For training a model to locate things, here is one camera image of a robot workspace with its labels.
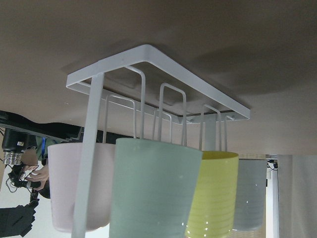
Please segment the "green cup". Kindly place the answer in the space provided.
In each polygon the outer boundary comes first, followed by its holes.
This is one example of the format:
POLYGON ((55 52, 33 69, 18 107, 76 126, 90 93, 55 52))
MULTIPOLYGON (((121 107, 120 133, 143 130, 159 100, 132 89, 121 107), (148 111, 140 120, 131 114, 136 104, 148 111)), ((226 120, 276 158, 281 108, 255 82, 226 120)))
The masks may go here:
POLYGON ((120 138, 109 235, 112 238, 182 238, 202 152, 177 144, 120 138))

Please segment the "white cup rack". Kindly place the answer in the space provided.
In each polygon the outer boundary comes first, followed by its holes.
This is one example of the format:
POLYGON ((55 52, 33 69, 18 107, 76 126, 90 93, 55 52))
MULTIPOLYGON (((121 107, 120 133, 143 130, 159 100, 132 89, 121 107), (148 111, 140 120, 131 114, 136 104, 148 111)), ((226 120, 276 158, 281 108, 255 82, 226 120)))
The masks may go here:
POLYGON ((147 62, 163 72, 202 93, 217 103, 231 109, 244 119, 249 119, 250 110, 211 86, 191 71, 156 49, 151 45, 141 45, 121 53, 117 53, 68 75, 66 87, 89 95, 87 107, 83 151, 80 161, 79 179, 76 191, 72 237, 83 238, 86 234, 89 189, 92 177, 93 161, 95 157, 95 142, 99 120, 101 100, 109 91, 103 88, 105 73, 125 67, 141 76, 141 113, 148 113, 151 106, 145 105, 144 73, 133 68, 133 65, 147 62))

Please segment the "pink cup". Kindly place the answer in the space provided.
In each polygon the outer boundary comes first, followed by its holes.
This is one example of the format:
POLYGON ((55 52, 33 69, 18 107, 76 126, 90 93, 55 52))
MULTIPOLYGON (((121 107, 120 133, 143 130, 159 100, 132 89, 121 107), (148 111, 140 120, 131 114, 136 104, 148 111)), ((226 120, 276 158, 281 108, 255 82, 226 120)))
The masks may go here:
MULTIPOLYGON (((61 143, 48 147, 49 183, 53 226, 70 233, 79 176, 82 143, 61 143)), ((96 143, 87 213, 88 232, 110 223, 115 145, 96 143)))

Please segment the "yellow cup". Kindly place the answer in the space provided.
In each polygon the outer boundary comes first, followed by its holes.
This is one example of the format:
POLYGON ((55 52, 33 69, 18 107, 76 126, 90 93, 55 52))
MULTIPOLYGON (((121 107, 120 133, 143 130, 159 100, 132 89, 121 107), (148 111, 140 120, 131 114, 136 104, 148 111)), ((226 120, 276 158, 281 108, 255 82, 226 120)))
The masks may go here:
POLYGON ((237 153, 203 152, 186 237, 228 237, 234 223, 238 164, 237 153))

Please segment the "grey cup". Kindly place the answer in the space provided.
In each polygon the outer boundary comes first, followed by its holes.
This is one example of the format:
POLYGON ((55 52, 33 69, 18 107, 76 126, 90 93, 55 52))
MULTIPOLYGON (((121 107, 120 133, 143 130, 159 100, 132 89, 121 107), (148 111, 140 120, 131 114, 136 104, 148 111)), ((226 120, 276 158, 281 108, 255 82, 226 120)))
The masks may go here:
POLYGON ((266 160, 240 159, 233 228, 256 230, 262 226, 266 188, 266 160))

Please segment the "seated person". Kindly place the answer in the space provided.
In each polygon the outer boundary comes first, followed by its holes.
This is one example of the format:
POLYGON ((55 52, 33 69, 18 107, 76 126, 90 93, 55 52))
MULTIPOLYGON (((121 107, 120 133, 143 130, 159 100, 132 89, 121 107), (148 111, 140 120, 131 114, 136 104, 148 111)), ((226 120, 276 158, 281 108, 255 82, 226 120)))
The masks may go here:
POLYGON ((23 171, 31 172, 26 179, 31 182, 40 182, 41 185, 35 190, 47 199, 51 198, 48 147, 54 144, 56 142, 53 139, 31 135, 27 149, 22 155, 23 171))

